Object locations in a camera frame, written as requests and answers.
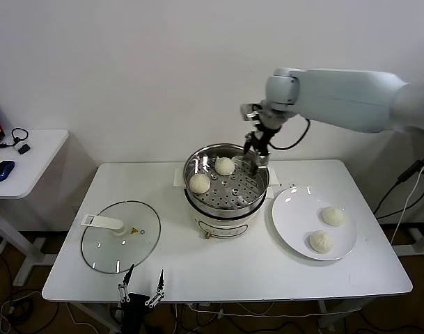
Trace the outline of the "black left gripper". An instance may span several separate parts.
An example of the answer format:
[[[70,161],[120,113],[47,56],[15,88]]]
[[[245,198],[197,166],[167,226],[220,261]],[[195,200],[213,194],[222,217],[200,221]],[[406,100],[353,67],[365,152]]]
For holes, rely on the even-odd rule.
[[[153,297],[143,294],[129,293],[128,284],[134,270],[134,264],[128,269],[123,281],[118,284],[118,291],[120,294],[120,306],[127,312],[147,312],[149,306],[156,306],[164,297],[164,270],[161,270],[159,280],[157,283],[157,290]]]

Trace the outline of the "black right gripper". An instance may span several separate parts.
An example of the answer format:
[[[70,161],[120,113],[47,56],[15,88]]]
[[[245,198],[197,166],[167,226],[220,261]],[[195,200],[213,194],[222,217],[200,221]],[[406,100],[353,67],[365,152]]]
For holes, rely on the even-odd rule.
[[[279,128],[257,127],[257,130],[245,136],[244,153],[248,153],[251,148],[255,151],[251,162],[251,174],[267,171],[269,156],[260,153],[269,152],[267,146],[279,131]]]

